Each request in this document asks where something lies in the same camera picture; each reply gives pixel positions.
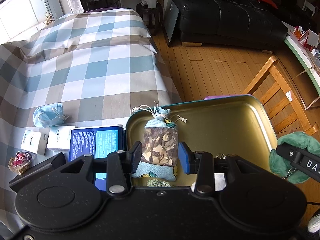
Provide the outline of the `green plush toy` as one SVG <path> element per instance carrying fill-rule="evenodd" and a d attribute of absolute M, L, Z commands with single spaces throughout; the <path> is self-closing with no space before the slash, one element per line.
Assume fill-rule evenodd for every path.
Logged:
<path fill-rule="evenodd" d="M 278 139 L 269 157 L 271 172 L 293 184 L 313 178 L 319 181 L 319 142 L 304 132 L 293 132 Z"/>

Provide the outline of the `blue Tempo tissue pack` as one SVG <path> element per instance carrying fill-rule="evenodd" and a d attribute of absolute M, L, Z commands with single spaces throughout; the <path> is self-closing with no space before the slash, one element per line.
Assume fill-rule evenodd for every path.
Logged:
<path fill-rule="evenodd" d="M 95 159 L 106 158 L 109 153 L 125 149 L 125 132 L 121 125 L 86 127 L 71 131 L 68 160 L 91 154 Z"/>

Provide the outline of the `gold metal tin tray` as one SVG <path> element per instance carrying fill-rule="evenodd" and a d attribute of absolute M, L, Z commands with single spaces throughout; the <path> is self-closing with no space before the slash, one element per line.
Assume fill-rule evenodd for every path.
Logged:
<path fill-rule="evenodd" d="M 270 151 L 277 137 L 267 113 L 258 99 L 237 95 L 168 105 L 172 120 L 178 116 L 178 138 L 192 151 L 213 156 L 236 154 L 269 171 Z"/>

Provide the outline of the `floral beige sachet pouch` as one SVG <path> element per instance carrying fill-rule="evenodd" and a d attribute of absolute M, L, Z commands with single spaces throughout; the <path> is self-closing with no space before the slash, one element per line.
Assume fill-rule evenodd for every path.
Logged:
<path fill-rule="evenodd" d="M 29 165 L 34 158 L 34 153 L 17 152 L 14 157 L 10 158 L 8 168 L 11 172 L 22 175 L 29 168 Z"/>

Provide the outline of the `green fuzzy round pad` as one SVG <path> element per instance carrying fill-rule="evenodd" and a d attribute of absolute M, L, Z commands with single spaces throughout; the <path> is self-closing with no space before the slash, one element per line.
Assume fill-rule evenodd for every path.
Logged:
<path fill-rule="evenodd" d="M 169 182 L 155 178 L 149 179 L 146 185 L 147 187 L 172 187 Z"/>

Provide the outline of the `green glass coffee table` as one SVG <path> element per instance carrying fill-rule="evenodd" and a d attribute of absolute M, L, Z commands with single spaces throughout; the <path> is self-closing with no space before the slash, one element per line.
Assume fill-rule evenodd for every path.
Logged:
<path fill-rule="evenodd" d="M 298 39 L 294 34 L 294 27 L 284 21 L 282 23 L 287 27 L 287 36 L 284 40 L 285 44 L 289 47 L 289 49 L 294 53 L 297 60 L 300 62 L 304 70 L 297 74 L 295 77 L 293 77 L 290 82 L 294 85 L 294 80 L 301 76 L 304 73 L 308 74 L 308 77 L 310 78 L 313 86 L 315 87 L 318 96 L 315 98 L 310 104 L 306 104 L 301 96 L 300 91 L 298 91 L 298 96 L 300 98 L 300 101 L 305 108 L 305 110 L 310 109 L 317 109 L 319 106 L 316 106 L 316 103 L 319 102 L 319 66 L 315 63 L 313 60 L 314 57 L 312 53 L 306 49 L 301 43 L 300 39 Z"/>

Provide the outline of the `white tissue pack left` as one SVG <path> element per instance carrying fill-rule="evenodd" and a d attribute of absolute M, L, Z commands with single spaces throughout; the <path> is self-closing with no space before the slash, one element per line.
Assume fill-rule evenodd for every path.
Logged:
<path fill-rule="evenodd" d="M 45 155 L 47 147 L 48 135 L 37 131 L 25 130 L 21 149 L 38 155 Z"/>

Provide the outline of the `white tissue pack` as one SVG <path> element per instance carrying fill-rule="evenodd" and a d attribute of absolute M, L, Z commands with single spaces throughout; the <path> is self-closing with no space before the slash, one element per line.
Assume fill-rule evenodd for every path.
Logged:
<path fill-rule="evenodd" d="M 21 149 L 38 155 L 45 155 L 47 147 L 48 135 L 37 131 L 25 130 Z"/>
<path fill-rule="evenodd" d="M 47 148 L 51 151 L 67 152 L 70 148 L 71 133 L 75 126 L 53 126 L 49 130 Z"/>

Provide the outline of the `red white house box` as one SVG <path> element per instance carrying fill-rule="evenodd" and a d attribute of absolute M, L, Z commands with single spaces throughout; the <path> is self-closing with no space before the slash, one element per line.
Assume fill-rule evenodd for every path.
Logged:
<path fill-rule="evenodd" d="M 299 42 L 303 47 L 311 51 L 313 48 L 317 48 L 319 44 L 319 35 L 312 30 L 308 30 L 301 36 Z"/>

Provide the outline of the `purple mat under tin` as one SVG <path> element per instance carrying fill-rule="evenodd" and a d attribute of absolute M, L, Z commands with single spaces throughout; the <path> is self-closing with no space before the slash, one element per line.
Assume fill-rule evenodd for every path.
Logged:
<path fill-rule="evenodd" d="M 204 100 L 213 100 L 213 99 L 223 99 L 223 98 L 230 98 L 235 95 L 215 95 L 215 96 L 207 96 Z"/>

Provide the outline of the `herb sachet blue cloth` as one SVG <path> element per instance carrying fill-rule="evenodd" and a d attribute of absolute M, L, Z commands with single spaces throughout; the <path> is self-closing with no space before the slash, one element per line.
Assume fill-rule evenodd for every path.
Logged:
<path fill-rule="evenodd" d="M 142 155 L 133 178 L 155 178 L 175 181 L 178 164 L 177 122 L 188 120 L 178 114 L 170 115 L 170 109 L 140 105 L 133 113 L 146 111 L 152 118 L 144 126 Z"/>

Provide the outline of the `light blue face mask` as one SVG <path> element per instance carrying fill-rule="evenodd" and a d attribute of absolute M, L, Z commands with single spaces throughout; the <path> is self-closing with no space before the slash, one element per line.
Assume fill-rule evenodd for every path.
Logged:
<path fill-rule="evenodd" d="M 63 112 L 61 102 L 38 107 L 33 113 L 33 123 L 37 128 L 60 126 L 68 118 L 69 115 Z"/>

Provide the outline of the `black leather sofa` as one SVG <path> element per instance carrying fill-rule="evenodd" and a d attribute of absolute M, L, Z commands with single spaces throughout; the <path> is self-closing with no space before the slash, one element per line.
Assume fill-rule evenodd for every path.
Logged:
<path fill-rule="evenodd" d="M 258 0 L 172 0 L 184 43 L 277 49 L 287 36 L 279 9 Z"/>

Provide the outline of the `checkered sofa cover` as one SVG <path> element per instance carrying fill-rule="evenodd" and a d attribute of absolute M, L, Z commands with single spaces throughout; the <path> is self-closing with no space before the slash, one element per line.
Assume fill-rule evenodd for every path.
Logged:
<path fill-rule="evenodd" d="M 38 107 L 61 103 L 68 125 L 126 124 L 139 105 L 180 95 L 141 17 L 132 9 L 67 14 L 26 41 L 1 45 L 1 226 L 22 228 L 8 162 L 35 129 Z"/>

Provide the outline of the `black rectangular box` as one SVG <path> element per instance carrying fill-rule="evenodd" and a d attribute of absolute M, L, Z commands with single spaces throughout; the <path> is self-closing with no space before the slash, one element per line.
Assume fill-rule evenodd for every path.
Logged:
<path fill-rule="evenodd" d="M 14 179 L 9 182 L 9 187 L 14 191 L 18 192 L 25 185 L 39 179 L 40 177 L 52 172 L 53 170 L 59 168 L 66 164 L 65 155 L 60 152 L 41 163 L 36 164 L 33 167 L 28 168 L 22 175 L 17 175 Z"/>

